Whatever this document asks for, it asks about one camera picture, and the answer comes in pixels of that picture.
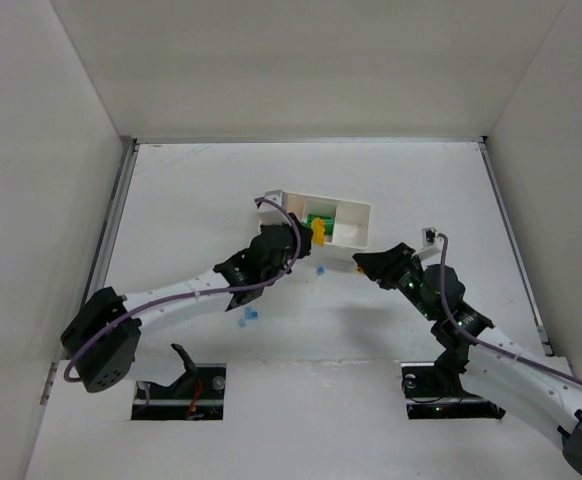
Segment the green yellow lego stack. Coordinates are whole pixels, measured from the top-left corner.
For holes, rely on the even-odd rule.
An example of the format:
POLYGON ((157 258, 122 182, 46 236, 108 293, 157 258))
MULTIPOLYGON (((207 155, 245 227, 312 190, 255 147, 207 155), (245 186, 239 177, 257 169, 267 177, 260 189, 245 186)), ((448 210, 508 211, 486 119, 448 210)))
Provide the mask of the green yellow lego stack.
POLYGON ((323 247, 326 242, 325 223, 320 217, 316 217, 310 224, 312 230, 312 242, 315 245, 323 247))

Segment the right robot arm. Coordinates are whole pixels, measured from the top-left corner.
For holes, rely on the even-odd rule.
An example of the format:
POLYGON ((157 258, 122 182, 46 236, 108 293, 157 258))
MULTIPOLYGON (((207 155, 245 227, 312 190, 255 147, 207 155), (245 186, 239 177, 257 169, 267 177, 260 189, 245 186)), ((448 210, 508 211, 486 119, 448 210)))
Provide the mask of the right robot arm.
POLYGON ((369 280, 399 291, 431 321, 443 348, 433 368, 445 389, 459 388, 512 414, 554 444, 582 476, 581 379, 526 355, 465 301, 465 285, 446 262, 423 266, 405 243, 353 259, 369 280))

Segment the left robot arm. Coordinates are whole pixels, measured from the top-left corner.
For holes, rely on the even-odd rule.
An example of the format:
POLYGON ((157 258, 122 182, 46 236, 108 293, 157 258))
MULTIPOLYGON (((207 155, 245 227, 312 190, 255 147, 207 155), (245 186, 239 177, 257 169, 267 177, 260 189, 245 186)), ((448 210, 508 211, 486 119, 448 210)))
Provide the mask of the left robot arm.
POLYGON ((204 273, 140 293, 113 287, 95 291, 60 336, 69 363, 63 377, 89 393, 124 379, 180 388, 193 377, 193 363, 179 344, 164 365, 140 358, 142 341, 157 331, 199 316, 240 308, 289 274, 311 252, 313 232, 294 214, 265 224, 249 246, 204 273))

